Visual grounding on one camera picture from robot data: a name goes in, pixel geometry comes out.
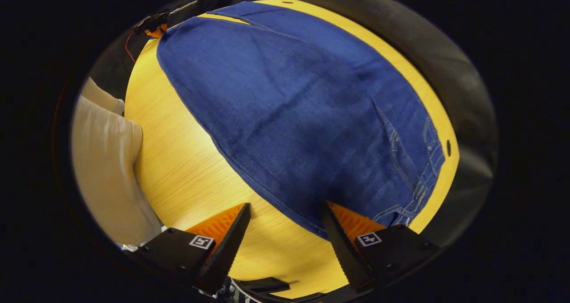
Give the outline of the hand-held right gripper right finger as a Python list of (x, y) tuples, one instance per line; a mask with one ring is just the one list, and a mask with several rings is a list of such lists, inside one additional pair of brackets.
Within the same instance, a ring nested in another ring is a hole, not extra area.
[(386, 227), (329, 201), (322, 204), (322, 223), (342, 271), (357, 293), (389, 287), (441, 251), (405, 225)]

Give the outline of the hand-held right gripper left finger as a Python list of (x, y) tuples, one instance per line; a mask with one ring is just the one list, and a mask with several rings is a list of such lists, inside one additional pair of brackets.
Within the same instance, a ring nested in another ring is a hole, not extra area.
[(175, 285), (214, 294), (229, 275), (250, 218), (250, 204), (241, 203), (190, 229), (167, 228), (131, 259)]

